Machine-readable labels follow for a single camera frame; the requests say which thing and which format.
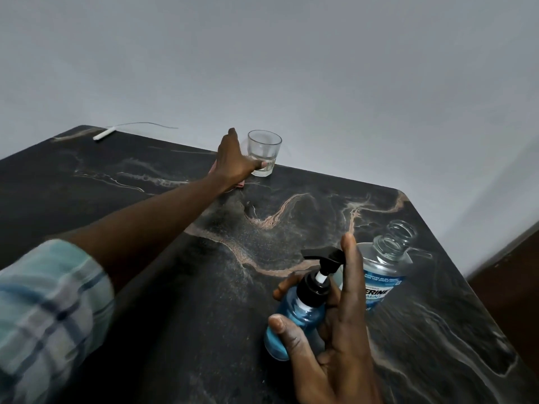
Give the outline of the blue spray bottle black pump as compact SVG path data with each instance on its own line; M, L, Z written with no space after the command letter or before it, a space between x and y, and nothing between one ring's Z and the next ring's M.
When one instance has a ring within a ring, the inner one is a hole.
M299 326L314 347L315 354L319 354L329 346L318 328L326 315L326 304L332 289L330 276L345 264L346 257L342 250L333 246L304 249L301 254L305 260L318 260L320 268L307 273L285 293L276 314Z

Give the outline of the open clear mouthwash bottle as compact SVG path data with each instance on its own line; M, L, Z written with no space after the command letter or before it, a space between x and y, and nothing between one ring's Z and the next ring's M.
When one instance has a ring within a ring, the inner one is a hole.
M420 264L434 260L432 253L413 247L417 238L413 225L392 220L371 242L356 244L363 257L367 311L414 274Z

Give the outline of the pink cloth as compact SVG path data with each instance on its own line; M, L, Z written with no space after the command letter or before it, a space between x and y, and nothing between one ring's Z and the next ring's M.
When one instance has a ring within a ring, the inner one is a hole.
M212 173L214 173L216 167L217 167L217 161L215 160L215 161L213 162L213 164L212 164L211 169L210 169L209 172L208 172L208 175L211 175ZM234 189L242 189L242 188L244 187L244 185L245 185L245 181L242 180L241 182L239 182L239 183L237 183L237 184L231 186L231 187L228 189L228 191L231 191L231 190L234 190Z

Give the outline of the person's left forearm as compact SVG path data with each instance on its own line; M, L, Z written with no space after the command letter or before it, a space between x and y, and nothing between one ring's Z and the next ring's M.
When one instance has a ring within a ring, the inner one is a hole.
M118 293L232 185L214 171L57 238L92 257Z

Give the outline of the person's left hand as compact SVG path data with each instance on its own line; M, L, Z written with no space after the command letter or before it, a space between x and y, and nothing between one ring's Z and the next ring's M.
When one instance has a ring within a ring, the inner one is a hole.
M228 150L227 134L221 139L216 161L217 167L208 180L210 188L217 194L227 192L231 186L246 180L253 171L266 166L260 160L243 155L241 150Z

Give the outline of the plaid shirt sleeve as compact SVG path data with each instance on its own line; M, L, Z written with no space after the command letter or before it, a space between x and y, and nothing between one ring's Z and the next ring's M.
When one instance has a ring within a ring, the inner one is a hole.
M48 240L0 271L0 404L49 404L102 346L113 285L86 252Z

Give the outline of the person's right hand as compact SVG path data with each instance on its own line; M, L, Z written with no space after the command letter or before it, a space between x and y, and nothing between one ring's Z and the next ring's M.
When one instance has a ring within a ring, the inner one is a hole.
M341 249L346 256L343 286L340 290L332 282L318 328L329 346L314 354L317 369L309 377L295 377L291 366L299 404L383 404L367 334L363 257L352 233L342 236Z

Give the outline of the clear drinking glass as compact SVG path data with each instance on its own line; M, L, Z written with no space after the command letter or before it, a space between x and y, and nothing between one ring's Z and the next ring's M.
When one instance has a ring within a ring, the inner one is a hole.
M253 176L266 177L273 172L282 138L268 130L251 130L247 134L247 155L266 164L262 169L252 172Z

